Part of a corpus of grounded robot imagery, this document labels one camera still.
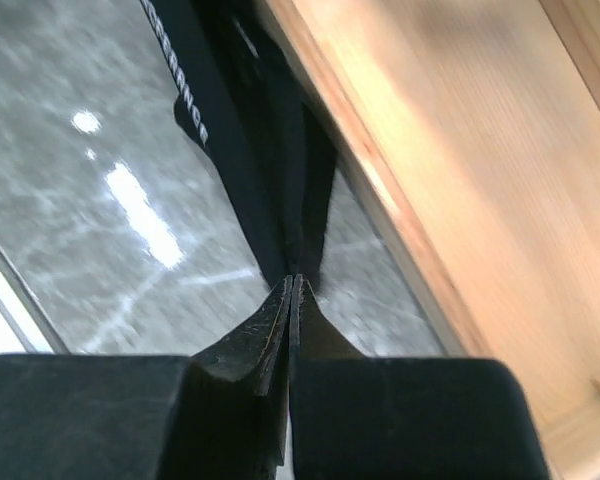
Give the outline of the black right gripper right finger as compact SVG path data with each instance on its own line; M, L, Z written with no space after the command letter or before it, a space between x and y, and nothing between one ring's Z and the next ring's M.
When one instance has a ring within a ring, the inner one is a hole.
M370 357L297 276L289 312L298 479L546 479L524 392L495 359Z

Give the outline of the black underwear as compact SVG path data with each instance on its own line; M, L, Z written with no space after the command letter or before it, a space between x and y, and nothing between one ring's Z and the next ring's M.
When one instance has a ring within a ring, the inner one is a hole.
M146 1L176 123L215 166L265 281L321 282L338 157L251 1Z

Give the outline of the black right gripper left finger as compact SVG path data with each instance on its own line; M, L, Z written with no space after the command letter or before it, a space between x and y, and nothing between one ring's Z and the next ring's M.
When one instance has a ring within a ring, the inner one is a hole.
M0 355L0 479L272 479L293 281L192 356Z

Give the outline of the wooden clothes rack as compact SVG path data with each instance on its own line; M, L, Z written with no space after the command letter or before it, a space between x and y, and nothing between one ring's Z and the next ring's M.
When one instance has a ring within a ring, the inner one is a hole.
M261 1L446 349L523 385L600 479L600 1Z

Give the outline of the aluminium rail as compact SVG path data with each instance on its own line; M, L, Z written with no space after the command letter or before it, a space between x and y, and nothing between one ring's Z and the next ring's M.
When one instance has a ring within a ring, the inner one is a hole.
M38 299L0 246L0 354L67 354Z

